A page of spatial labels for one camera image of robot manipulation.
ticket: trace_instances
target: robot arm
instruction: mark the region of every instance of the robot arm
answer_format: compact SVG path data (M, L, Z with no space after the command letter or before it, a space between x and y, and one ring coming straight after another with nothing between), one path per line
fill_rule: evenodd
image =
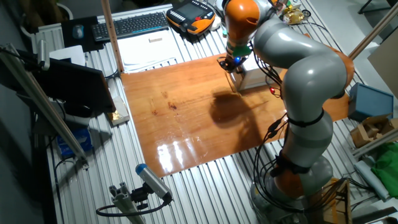
M276 198L289 201L314 194L333 175L330 163L322 156L331 142L333 123L322 106L327 99L344 93L354 67L341 52L292 30L277 18L272 7L266 0L230 0L225 4L227 54L220 65L227 72L240 66L244 59L236 58L248 55L243 49L254 36L253 51L260 59L288 69L281 91L289 127L278 166L265 185Z

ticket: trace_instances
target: orange part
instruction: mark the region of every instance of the orange part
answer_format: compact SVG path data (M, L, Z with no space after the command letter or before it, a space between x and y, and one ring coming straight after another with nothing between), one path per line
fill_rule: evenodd
M333 47L329 48L331 48L344 62L347 71L347 81L344 88L347 88L347 86L349 85L349 83L351 83L351 80L354 77L354 71L355 71L354 62L347 55L341 53L339 50L336 50Z
M232 40L248 38L257 28L260 10L253 0L231 0L225 9L225 23Z
M211 26L211 23L214 21L216 16L213 16L211 19L201 19L199 21L195 21L192 23L192 26L196 27L197 30L187 30L190 34L199 34L206 30L209 26Z
M283 153L282 156L288 161L290 160ZM291 198L298 198L304 195L300 176L298 174L293 174L290 169L285 169L281 175L274 178L274 181L278 189Z
M175 25L176 27L180 27L180 25L178 25L178 24L176 24L173 20L171 20L170 18L168 18L168 17L166 17L167 18L167 20L169 21L169 22L171 22L173 25Z

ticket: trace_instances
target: mouse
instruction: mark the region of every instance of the mouse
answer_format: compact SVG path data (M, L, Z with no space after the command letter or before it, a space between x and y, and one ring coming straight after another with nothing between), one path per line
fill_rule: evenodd
M80 25L80 24L78 24L78 25L75 25L74 27L73 27L73 32L72 32L72 36L73 36L73 38L75 38L75 39L82 39L85 35L84 35L84 26L83 25Z

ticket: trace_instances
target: cardboard box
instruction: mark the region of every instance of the cardboard box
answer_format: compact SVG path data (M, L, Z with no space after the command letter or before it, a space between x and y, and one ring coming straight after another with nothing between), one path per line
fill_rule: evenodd
M360 148L375 139L383 137L389 131L398 128L398 118L388 120L388 116L390 115L385 114L366 118L354 128L350 133L355 147Z

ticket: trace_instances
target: blue box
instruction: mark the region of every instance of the blue box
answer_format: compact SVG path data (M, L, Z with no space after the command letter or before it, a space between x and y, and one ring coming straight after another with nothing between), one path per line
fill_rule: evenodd
M361 83L349 91L348 117L362 122L368 117L393 112L394 96Z

